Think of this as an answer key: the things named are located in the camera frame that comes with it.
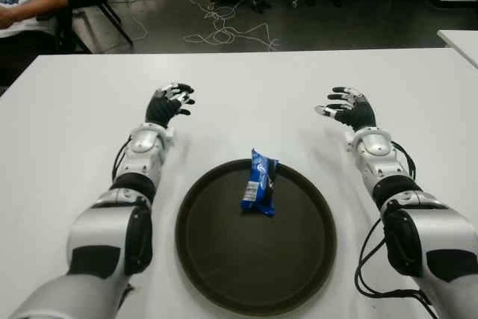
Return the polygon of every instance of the black round tray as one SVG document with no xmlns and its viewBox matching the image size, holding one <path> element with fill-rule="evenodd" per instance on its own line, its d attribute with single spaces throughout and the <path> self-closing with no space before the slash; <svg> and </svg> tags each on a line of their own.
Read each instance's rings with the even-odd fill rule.
<svg viewBox="0 0 478 319">
<path fill-rule="evenodd" d="M 185 273 L 216 304 L 246 315 L 277 315 L 304 303 L 335 258 L 332 213 L 318 189 L 280 164 L 274 217 L 243 213 L 250 160 L 206 173 L 189 190 L 176 221 Z"/>
</svg>

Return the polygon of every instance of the person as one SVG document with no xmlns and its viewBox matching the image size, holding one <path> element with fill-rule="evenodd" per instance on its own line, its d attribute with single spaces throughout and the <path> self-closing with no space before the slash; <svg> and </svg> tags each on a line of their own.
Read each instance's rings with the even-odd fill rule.
<svg viewBox="0 0 478 319">
<path fill-rule="evenodd" d="M 0 0 L 0 87 L 10 86 L 38 55 L 55 53 L 55 18 L 37 17 L 67 5 L 68 0 Z"/>
</svg>

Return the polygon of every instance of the dark pants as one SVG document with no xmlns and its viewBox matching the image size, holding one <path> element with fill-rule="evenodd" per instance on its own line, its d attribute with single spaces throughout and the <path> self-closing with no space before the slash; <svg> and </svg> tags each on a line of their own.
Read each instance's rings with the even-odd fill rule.
<svg viewBox="0 0 478 319">
<path fill-rule="evenodd" d="M 38 55 L 54 54 L 55 49 L 55 38 L 42 31 L 0 37 L 0 87 L 12 85 Z"/>
</svg>

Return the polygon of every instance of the blue snack wrapper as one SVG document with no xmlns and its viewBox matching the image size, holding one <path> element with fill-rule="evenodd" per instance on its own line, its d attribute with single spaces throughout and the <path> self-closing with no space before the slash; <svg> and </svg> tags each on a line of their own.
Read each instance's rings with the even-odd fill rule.
<svg viewBox="0 0 478 319">
<path fill-rule="evenodd" d="M 276 213 L 272 194 L 278 164 L 278 160 L 267 158 L 252 149 L 251 174 L 240 203 L 243 211 L 260 211 L 267 216 Z"/>
</svg>

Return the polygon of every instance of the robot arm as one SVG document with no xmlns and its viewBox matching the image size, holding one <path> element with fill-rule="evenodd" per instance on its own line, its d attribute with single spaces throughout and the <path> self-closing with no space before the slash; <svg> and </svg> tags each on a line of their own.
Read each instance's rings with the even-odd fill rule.
<svg viewBox="0 0 478 319">
<path fill-rule="evenodd" d="M 168 122 L 193 104 L 193 89 L 172 84 L 156 91 L 146 121 L 130 136 L 113 184 L 74 222 L 68 273 L 39 287 L 11 319 L 116 317 L 133 274 L 152 260 L 151 206 L 164 162 Z"/>
<path fill-rule="evenodd" d="M 365 96 L 335 87 L 316 111 L 352 126 L 349 143 L 365 187 L 380 210 L 391 266 L 411 276 L 441 319 L 477 316 L 478 237 L 459 213 L 425 193 L 397 160 L 390 135 L 376 127 Z"/>
</svg>

